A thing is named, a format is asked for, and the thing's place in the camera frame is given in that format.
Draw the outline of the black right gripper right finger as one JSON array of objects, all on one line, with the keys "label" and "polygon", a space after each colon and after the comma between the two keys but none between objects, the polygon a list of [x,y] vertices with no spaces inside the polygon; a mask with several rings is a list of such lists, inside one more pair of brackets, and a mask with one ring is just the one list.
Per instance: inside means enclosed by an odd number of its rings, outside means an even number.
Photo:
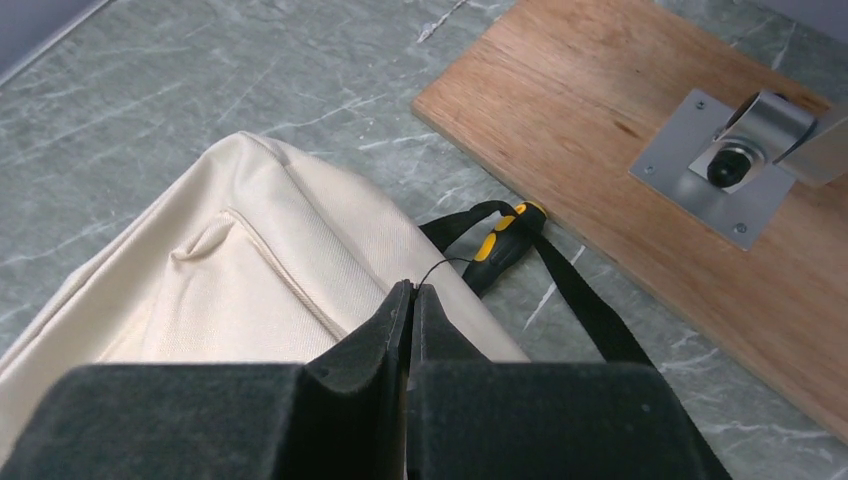
[{"label": "black right gripper right finger", "polygon": [[491,361],[429,285],[411,322],[411,479],[728,477],[653,368]]}]

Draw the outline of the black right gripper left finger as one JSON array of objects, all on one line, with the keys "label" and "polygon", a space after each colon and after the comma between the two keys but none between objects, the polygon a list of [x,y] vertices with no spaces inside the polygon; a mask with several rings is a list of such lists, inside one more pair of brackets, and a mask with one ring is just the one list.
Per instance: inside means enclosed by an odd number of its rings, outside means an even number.
[{"label": "black right gripper left finger", "polygon": [[38,405],[5,479],[401,479],[412,286],[305,363],[101,364]]}]

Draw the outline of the beige canvas backpack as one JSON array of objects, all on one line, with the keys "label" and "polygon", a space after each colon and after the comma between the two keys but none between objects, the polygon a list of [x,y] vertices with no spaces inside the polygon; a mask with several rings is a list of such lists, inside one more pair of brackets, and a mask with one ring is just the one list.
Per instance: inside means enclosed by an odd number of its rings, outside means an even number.
[{"label": "beige canvas backpack", "polygon": [[1,453],[74,367],[308,362],[401,280],[431,283],[488,358],[525,360],[379,188],[282,141],[229,135],[77,268],[2,356]]}]

